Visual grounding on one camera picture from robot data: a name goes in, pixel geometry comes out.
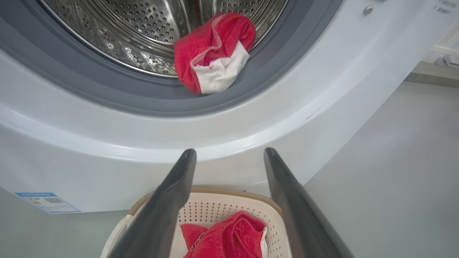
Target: beige plastic basket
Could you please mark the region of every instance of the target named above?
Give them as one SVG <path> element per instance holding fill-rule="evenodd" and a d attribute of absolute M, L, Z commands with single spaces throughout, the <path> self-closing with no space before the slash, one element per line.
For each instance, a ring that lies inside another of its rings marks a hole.
<path fill-rule="evenodd" d="M 118 239 L 126 232 L 151 194 L 145 195 L 136 202 L 129 210 L 128 215 L 118 223 L 105 243 L 101 258 L 107 258 Z M 269 258 L 291 257 L 287 232 L 281 216 L 282 213 L 273 200 L 248 192 L 210 187 L 192 188 L 190 198 L 179 211 L 169 257 L 183 258 L 187 253 L 180 225 L 196 224 L 209 228 L 239 211 L 244 211 L 266 224 L 268 228 L 266 242 L 268 244 Z"/>

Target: laundry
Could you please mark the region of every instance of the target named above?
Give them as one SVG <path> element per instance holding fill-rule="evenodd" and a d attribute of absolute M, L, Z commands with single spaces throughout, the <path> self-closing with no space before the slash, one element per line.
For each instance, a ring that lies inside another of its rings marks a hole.
<path fill-rule="evenodd" d="M 236 80 L 255 44 L 255 27 L 236 12 L 221 13 L 174 44 L 180 81 L 195 94 L 221 92 Z"/>
<path fill-rule="evenodd" d="M 185 258 L 268 258 L 264 222 L 239 212 L 211 228 L 180 226 L 188 253 Z"/>

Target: stainless steel drum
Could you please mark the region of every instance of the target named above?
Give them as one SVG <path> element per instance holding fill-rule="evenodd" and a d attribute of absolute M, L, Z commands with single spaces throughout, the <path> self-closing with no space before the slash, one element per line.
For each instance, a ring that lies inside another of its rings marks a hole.
<path fill-rule="evenodd" d="M 259 43 L 288 0 L 41 0 L 63 26 L 105 57 L 133 69 L 177 77 L 174 42 L 218 13 L 253 22 Z"/>

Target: washing machine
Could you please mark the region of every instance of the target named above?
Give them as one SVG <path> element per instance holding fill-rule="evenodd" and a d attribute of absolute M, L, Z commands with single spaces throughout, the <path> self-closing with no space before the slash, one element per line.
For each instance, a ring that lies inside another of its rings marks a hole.
<path fill-rule="evenodd" d="M 305 184 L 458 18 L 458 2 L 2 1 L 0 186 L 50 213 L 128 209 L 194 148 L 194 185 L 269 196 L 268 146 Z M 256 46 L 230 88 L 194 95 L 173 44 L 231 11 L 253 21 Z"/>

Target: white stitching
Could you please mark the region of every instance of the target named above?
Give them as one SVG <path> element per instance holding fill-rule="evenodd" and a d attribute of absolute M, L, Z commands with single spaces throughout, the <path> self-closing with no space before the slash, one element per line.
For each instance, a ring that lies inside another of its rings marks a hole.
<path fill-rule="evenodd" d="M 199 61 L 201 61 L 207 54 L 207 52 L 209 52 L 210 50 L 214 50 L 214 49 L 219 49 L 222 47 L 222 40 L 217 32 L 217 30 L 215 29 L 215 26 L 217 26 L 217 23 L 223 18 L 223 16 L 225 16 L 226 14 L 222 14 L 220 15 L 219 17 L 215 18 L 214 21 L 212 21 L 212 24 L 211 24 L 211 27 L 212 27 L 212 34 L 215 35 L 215 40 L 217 41 L 217 45 L 216 46 L 210 46 L 209 48 L 207 48 L 206 50 L 204 50 L 203 52 L 199 53 L 199 55 L 195 56 L 195 58 L 193 58 L 190 62 L 190 65 L 193 67 L 195 66 Z"/>

